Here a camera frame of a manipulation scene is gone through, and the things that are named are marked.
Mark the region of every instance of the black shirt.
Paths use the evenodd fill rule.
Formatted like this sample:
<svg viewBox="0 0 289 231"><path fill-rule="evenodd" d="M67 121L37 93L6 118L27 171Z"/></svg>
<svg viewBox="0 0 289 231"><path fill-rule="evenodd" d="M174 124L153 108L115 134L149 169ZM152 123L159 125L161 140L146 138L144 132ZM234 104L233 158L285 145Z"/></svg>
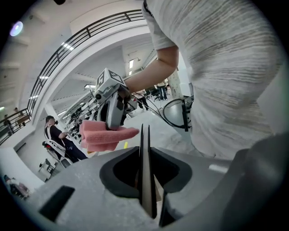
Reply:
<svg viewBox="0 0 289 231"><path fill-rule="evenodd" d="M45 135L47 137L49 137L48 133L47 133L47 128L48 128L48 126L45 128L44 131L45 131ZM50 126L51 139L63 147L64 147L63 142L66 146L69 146L70 140L67 138L64 138L64 139L62 139L63 140L63 142L62 142L61 139L59 138L60 133L62 133L62 132L57 127L55 127L54 125Z"/></svg>

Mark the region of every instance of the black cap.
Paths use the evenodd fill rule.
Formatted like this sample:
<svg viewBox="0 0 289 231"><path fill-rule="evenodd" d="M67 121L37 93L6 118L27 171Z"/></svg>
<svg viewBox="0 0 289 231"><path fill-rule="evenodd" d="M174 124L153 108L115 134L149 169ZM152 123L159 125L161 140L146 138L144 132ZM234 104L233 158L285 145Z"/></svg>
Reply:
<svg viewBox="0 0 289 231"><path fill-rule="evenodd" d="M51 115L47 116L45 119L45 123L47 123L50 119L54 119L54 117Z"/></svg>

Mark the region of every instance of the black pants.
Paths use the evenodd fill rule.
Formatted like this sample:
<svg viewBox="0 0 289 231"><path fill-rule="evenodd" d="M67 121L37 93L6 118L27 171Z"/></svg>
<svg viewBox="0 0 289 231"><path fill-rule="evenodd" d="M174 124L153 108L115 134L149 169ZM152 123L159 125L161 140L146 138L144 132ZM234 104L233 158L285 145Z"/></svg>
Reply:
<svg viewBox="0 0 289 231"><path fill-rule="evenodd" d="M167 99L166 87L165 86L158 87L158 90L159 90L161 100Z"/></svg>
<svg viewBox="0 0 289 231"><path fill-rule="evenodd" d="M139 104L139 106L140 106L141 109L143 109L143 105L142 105L142 103L144 104L146 110L149 109L149 108L148 108L149 106L148 106L148 103L146 102L145 97L142 97L142 98L138 99L137 102L138 102L138 104Z"/></svg>
<svg viewBox="0 0 289 231"><path fill-rule="evenodd" d="M77 162L78 159L87 159L86 155L80 151L72 141L70 142L70 147L72 147L72 150L66 150L66 153L69 155L73 163Z"/></svg>

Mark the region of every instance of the pink cloth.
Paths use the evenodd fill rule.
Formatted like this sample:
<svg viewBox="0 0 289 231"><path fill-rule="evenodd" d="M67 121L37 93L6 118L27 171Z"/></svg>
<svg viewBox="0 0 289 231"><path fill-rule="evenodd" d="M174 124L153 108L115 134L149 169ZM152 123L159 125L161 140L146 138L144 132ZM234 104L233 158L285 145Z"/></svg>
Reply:
<svg viewBox="0 0 289 231"><path fill-rule="evenodd" d="M117 131L107 131L105 122L84 120L80 125L81 146L89 152L114 151L121 140L136 136L140 130L119 127Z"/></svg>

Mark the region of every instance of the man in black shirt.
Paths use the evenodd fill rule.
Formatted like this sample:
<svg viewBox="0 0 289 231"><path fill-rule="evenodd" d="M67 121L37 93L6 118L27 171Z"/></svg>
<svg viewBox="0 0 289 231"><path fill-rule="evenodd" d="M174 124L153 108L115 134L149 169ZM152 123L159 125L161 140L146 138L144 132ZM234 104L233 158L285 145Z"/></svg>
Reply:
<svg viewBox="0 0 289 231"><path fill-rule="evenodd" d="M55 127L55 119L53 116L49 115L46 117L46 124L45 124L45 135L46 137L51 137L53 141L58 143L59 145L66 148L66 154L69 155L72 162L77 162L79 160L87 159L82 151L80 151L76 145L69 139L66 138L67 132L61 132L57 127Z"/></svg>

